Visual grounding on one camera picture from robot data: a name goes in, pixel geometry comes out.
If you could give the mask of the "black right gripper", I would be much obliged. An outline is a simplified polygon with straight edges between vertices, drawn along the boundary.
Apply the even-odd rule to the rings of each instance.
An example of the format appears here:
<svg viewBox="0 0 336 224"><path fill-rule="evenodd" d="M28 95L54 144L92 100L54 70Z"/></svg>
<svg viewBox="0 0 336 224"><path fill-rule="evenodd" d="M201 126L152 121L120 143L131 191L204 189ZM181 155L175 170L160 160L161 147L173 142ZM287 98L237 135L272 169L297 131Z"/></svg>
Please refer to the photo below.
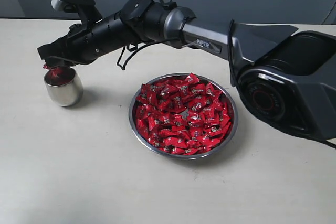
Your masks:
<svg viewBox="0 0 336 224"><path fill-rule="evenodd" d="M90 64L99 57L136 43L136 18L122 11L98 20L99 15L79 14L82 24L69 29L62 40L37 48L45 64L43 68L56 68L66 64Z"/></svg>

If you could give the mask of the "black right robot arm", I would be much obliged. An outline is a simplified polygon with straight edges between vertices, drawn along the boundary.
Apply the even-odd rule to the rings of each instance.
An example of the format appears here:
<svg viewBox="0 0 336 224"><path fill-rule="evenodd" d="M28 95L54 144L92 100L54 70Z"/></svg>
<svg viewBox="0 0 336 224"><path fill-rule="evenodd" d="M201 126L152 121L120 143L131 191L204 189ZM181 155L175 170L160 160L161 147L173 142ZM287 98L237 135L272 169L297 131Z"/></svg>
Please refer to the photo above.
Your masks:
<svg viewBox="0 0 336 224"><path fill-rule="evenodd" d="M229 63L231 83L257 119L288 135L335 138L335 37L291 25L216 26L174 1L128 0L103 18L94 0L51 0L81 20L67 35L40 46L48 67L88 65L139 44L201 49Z"/></svg>

